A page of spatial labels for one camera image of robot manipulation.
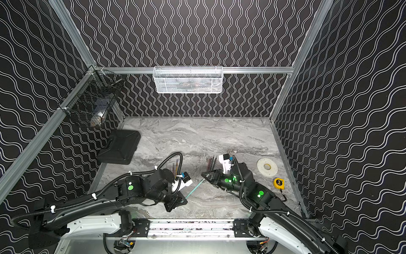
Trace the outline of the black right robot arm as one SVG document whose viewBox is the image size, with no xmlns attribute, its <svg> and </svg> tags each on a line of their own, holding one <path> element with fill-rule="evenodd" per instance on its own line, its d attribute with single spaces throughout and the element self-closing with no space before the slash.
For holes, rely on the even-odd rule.
<svg viewBox="0 0 406 254">
<path fill-rule="evenodd" d="M 251 237 L 267 237 L 295 254 L 346 254 L 347 241 L 315 227 L 289 208 L 270 189 L 254 179 L 245 163 L 232 160 L 228 173 L 204 171 L 201 176 L 211 185 L 236 193 L 249 210 L 246 233 Z"/>
</svg>

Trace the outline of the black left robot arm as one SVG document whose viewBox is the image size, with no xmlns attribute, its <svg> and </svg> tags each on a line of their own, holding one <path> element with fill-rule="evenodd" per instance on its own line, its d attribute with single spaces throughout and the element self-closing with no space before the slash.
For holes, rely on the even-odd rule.
<svg viewBox="0 0 406 254">
<path fill-rule="evenodd" d="M 162 203 L 167 212 L 186 205 L 181 193 L 184 176 L 180 172 L 183 154 L 174 152 L 153 170 L 129 171 L 107 183 L 101 190 L 82 197 L 51 205 L 43 202 L 33 212 L 11 218 L 10 224 L 29 233 L 29 247 L 42 249 L 56 244 L 72 233 L 73 226 L 83 218 L 104 212 L 117 212 L 119 228 L 111 234 L 124 236 L 132 233 L 133 221 L 130 212 L 123 209 L 130 205 L 155 206 Z"/>
</svg>

